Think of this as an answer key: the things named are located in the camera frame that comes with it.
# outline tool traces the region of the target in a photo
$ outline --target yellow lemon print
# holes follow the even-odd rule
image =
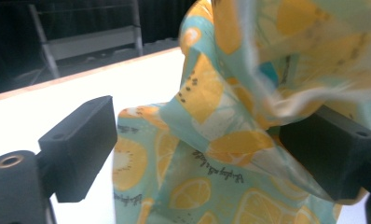
[[[241,45],[241,31],[235,4],[236,1],[213,1],[215,41],[226,54],[233,53]]]
[[[175,96],[183,108],[199,123],[220,104],[224,85],[206,55],[200,54],[194,71]]]
[[[184,55],[188,55],[189,49],[200,40],[201,33],[198,27],[187,28],[180,38],[180,47]]]
[[[267,134],[241,131],[213,140],[206,153],[219,161],[243,166],[250,162],[258,150],[272,147],[273,141]]]
[[[169,131],[159,130],[155,140],[155,150],[157,155],[157,179],[158,185],[162,185],[166,170],[172,160],[174,150],[179,143],[179,139],[170,134]]]
[[[232,223],[294,223],[282,220],[287,214],[291,214],[290,209],[258,189],[249,189],[243,194]]]
[[[291,199],[293,201],[304,201],[309,196],[306,191],[290,183],[288,180],[275,177],[271,177],[270,180],[272,181],[273,186],[278,190],[278,192],[280,192],[288,199]]]
[[[295,83],[302,85],[321,76],[347,76],[365,55],[371,35],[356,34],[305,51],[299,60]]]
[[[142,179],[147,166],[145,148],[130,139],[119,136],[115,145],[113,185],[117,190],[134,187]]]
[[[151,206],[153,206],[154,200],[152,198],[146,198],[142,201],[142,209],[137,219],[137,224],[145,224],[147,217],[150,214]]]
[[[250,115],[253,116],[259,127],[263,130],[267,130],[270,127],[279,125],[278,121],[267,120],[260,112],[254,108],[254,98],[252,94],[244,88],[239,81],[230,77],[227,79],[227,83],[231,86],[232,90],[237,95],[238,99],[247,109]]]
[[[320,221],[316,216],[304,205],[295,215],[296,224],[320,224]]]
[[[168,125],[159,116],[159,107],[154,105],[142,105],[135,108],[127,108],[119,113],[124,119],[145,119],[154,126],[168,130]]]
[[[201,16],[206,20],[213,22],[212,4],[206,0],[197,1],[192,9],[187,13],[187,16]]]
[[[277,29],[284,35],[294,35],[316,21],[328,21],[330,15],[310,0],[282,0],[278,9]]]
[[[206,177],[192,178],[171,193],[170,208],[193,209],[207,203],[211,197],[211,181]]]
[[[217,217],[210,211],[203,214],[197,224],[218,224]]]

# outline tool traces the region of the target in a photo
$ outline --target wrinkled cloth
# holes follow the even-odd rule
[[[278,129],[323,104],[371,129],[371,0],[200,0],[180,46],[178,93],[118,115],[117,223],[336,223]]]

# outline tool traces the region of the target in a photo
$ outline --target white table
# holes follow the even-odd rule
[[[84,102],[112,95],[117,114],[126,107],[167,102],[180,85],[184,56],[170,49],[47,83],[0,94],[0,156],[15,150],[39,152],[37,140]],[[59,224],[115,223],[112,157],[98,174],[86,200],[57,203]],[[345,206],[338,223],[363,224],[364,206]]]

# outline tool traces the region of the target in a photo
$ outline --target screw hole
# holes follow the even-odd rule
[[[4,158],[0,161],[0,168],[8,168],[14,165],[17,165],[23,160],[23,157],[21,155],[16,155],[16,156],[9,156],[7,158]]]
[[[63,138],[63,137],[64,137],[63,133],[58,133],[58,134],[55,134],[54,136],[52,136],[52,139],[57,140],[57,139],[60,139],[60,138]]]
[[[365,133],[365,132],[356,132],[358,135],[362,136],[362,137],[367,137],[368,134]]]

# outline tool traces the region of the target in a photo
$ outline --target lemon print fabric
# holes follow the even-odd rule
[[[157,132],[154,146],[157,154],[157,179],[159,186],[162,185],[178,143],[179,139],[168,131],[159,130]]]
[[[136,224],[145,224],[147,223],[148,215],[150,214],[151,206],[153,206],[154,200],[152,198],[144,199],[142,202],[142,208],[139,213]]]
[[[236,1],[213,0],[214,36],[217,46],[231,54],[241,45]]]
[[[177,186],[171,193],[170,208],[194,209],[211,197],[212,184],[208,178],[192,178]]]
[[[363,15],[371,1],[197,1],[180,29],[179,91],[118,115],[117,224],[335,224],[341,205],[275,130],[327,99],[371,99]],[[355,120],[369,125],[363,105]]]
[[[306,206],[295,209],[260,189],[249,189],[243,194],[232,223],[318,224],[320,221]]]
[[[330,20],[311,0],[282,0],[277,15],[277,28],[284,35],[295,35],[309,28],[313,23]]]
[[[274,147],[265,133],[243,131],[226,134],[209,145],[207,155],[225,163],[239,166],[250,163],[255,152]]]
[[[113,184],[117,190],[127,190],[139,183],[147,161],[145,148],[130,139],[119,136],[115,145]]]
[[[200,54],[197,64],[175,99],[199,123],[218,107],[224,91],[219,74],[210,59]]]
[[[197,224],[219,224],[219,222],[212,212],[207,211]]]

